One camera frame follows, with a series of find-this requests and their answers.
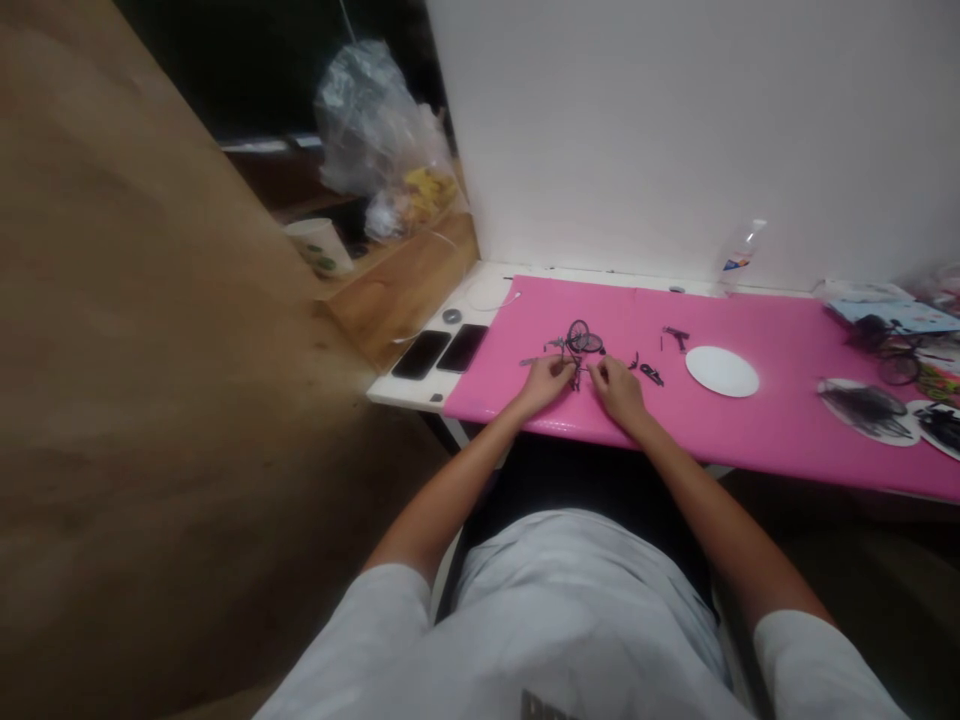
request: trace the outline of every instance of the smartphone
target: smartphone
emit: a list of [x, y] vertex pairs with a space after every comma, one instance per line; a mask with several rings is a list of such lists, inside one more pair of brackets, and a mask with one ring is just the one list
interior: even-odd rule
[[437, 363], [437, 370], [448, 372], [466, 372], [477, 354], [483, 337], [489, 328], [486, 325], [464, 325], [450, 343], [450, 347]]
[[417, 339], [400, 358], [400, 362], [393, 366], [393, 372], [390, 374], [408, 380], [423, 380], [448, 342], [450, 342], [450, 333], [424, 330], [417, 335]]

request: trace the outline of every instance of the bag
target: bag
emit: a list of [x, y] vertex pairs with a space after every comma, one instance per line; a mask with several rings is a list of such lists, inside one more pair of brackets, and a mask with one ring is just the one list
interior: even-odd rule
[[320, 82], [314, 112], [320, 176], [336, 192], [373, 196], [365, 230], [407, 237], [467, 209], [450, 148], [428, 105], [417, 105], [386, 44], [344, 47]]

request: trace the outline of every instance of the forearm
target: forearm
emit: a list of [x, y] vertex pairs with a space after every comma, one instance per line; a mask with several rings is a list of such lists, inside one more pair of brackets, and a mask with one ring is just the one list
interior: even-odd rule
[[626, 429], [659, 471], [707, 558], [736, 596], [751, 631], [774, 610], [802, 610], [833, 624], [770, 536], [653, 417], [638, 415]]
[[433, 583], [447, 547], [469, 517], [500, 456], [528, 414], [508, 405], [410, 501], [374, 549], [364, 570], [402, 563]]

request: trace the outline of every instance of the white t-shirt sleeve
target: white t-shirt sleeve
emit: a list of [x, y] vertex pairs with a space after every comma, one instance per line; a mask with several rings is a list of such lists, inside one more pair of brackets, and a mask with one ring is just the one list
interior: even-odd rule
[[843, 633], [820, 618], [778, 610], [753, 634], [777, 720], [906, 720]]
[[353, 702], [364, 680], [414, 645], [430, 628], [430, 588], [404, 565], [380, 565], [347, 589], [255, 720], [324, 718]]

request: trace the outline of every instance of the plastic bottle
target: plastic bottle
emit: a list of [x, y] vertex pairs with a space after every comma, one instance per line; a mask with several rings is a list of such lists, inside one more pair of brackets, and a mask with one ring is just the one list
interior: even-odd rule
[[723, 253], [723, 265], [711, 293], [714, 297], [729, 297], [730, 293], [736, 291], [743, 271], [759, 247], [760, 232], [766, 226], [766, 220], [752, 220], [737, 228], [730, 237]]

